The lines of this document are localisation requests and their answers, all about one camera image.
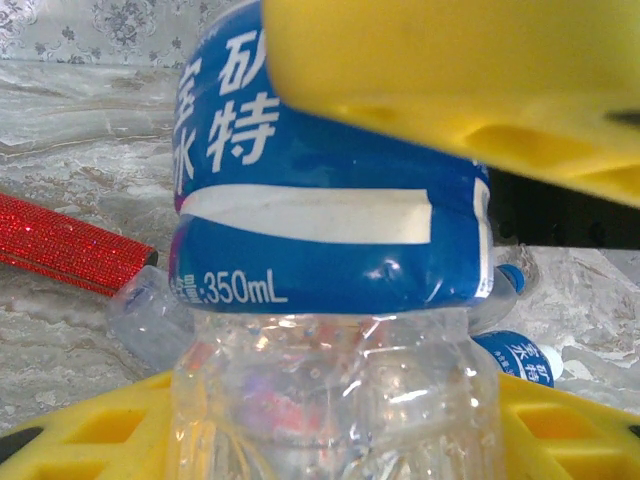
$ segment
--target blue label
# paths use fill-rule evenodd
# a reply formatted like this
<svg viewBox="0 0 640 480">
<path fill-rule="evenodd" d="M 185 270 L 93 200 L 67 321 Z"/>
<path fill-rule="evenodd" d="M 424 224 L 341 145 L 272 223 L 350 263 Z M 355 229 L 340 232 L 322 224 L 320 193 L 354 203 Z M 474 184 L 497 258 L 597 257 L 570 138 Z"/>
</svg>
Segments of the blue label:
<svg viewBox="0 0 640 480">
<path fill-rule="evenodd" d="M 540 349 L 524 335 L 510 331 L 489 332 L 473 340 L 489 352 L 504 373 L 553 387 L 551 366 Z"/>
<path fill-rule="evenodd" d="M 296 112 L 260 4 L 219 18 L 176 100 L 170 284 L 221 312 L 388 313 L 492 287 L 486 167 Z"/>
</svg>

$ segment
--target bottle label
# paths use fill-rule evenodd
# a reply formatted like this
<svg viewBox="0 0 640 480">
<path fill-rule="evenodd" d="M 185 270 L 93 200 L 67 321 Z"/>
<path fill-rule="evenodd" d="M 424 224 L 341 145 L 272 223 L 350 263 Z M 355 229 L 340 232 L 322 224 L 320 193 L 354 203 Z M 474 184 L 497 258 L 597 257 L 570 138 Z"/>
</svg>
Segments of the bottle label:
<svg viewBox="0 0 640 480">
<path fill-rule="evenodd" d="M 551 366 L 540 349 L 524 335 L 510 331 L 489 332 L 473 337 L 500 364 L 504 373 L 553 387 Z"/>
<path fill-rule="evenodd" d="M 486 167 L 294 111 L 266 69 L 260 3 L 200 42 L 173 132 L 182 301 L 220 312 L 387 313 L 491 291 Z"/>
</svg>

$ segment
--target bottle cap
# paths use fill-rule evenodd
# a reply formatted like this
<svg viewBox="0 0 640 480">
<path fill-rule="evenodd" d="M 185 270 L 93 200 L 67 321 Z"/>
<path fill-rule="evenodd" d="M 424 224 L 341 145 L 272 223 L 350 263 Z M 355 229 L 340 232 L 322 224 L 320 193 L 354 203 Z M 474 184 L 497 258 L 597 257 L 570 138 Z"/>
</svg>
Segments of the bottle cap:
<svg viewBox="0 0 640 480">
<path fill-rule="evenodd" d="M 513 289 L 517 294 L 522 293 L 524 287 L 527 286 L 527 279 L 525 278 L 524 273 L 522 273 L 522 270 L 520 270 L 515 265 L 511 265 L 510 263 L 499 265 L 498 270 L 500 270 L 504 274 L 504 276 L 507 277 L 507 280 L 509 280 L 509 283 L 513 285 Z"/>
<path fill-rule="evenodd" d="M 539 345 L 538 348 L 549 362 L 553 380 L 557 380 L 558 378 L 560 378 L 562 372 L 564 371 L 564 362 L 562 361 L 560 353 L 558 353 L 555 348 L 549 345 Z"/>
</svg>

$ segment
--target blue bottle cap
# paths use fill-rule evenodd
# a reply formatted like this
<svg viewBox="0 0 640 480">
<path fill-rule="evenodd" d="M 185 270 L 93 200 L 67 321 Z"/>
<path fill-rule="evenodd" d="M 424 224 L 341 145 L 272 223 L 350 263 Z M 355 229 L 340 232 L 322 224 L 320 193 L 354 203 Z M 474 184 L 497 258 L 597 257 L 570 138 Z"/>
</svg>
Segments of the blue bottle cap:
<svg viewBox="0 0 640 480">
<path fill-rule="evenodd" d="M 527 279 L 525 278 L 524 273 L 522 273 L 522 270 L 520 270 L 515 265 L 511 265 L 510 263 L 499 265 L 498 270 L 500 270 L 504 274 L 504 276 L 507 277 L 507 280 L 509 280 L 511 285 L 513 285 L 513 289 L 517 294 L 523 292 L 524 287 L 527 286 Z"/>
</svg>

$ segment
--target white stripe on label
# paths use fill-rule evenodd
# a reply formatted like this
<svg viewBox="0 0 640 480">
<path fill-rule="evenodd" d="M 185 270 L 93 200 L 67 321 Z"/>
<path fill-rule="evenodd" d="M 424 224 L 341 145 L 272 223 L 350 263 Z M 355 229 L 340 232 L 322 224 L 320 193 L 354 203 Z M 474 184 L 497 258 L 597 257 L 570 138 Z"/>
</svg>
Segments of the white stripe on label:
<svg viewBox="0 0 640 480">
<path fill-rule="evenodd" d="M 493 262 L 491 261 L 491 252 L 489 245 L 492 243 L 491 230 L 488 228 L 487 206 L 489 203 L 489 187 L 482 180 L 476 177 L 473 186 L 473 211 L 478 221 L 478 247 L 480 257 L 480 278 L 478 278 L 478 289 L 476 290 L 476 298 L 487 298 L 493 288 L 493 282 L 490 282 L 491 273 L 493 272 Z"/>
<path fill-rule="evenodd" d="M 324 243 L 431 241 L 426 190 L 216 185 L 189 195 L 181 215 L 276 237 Z"/>
</svg>

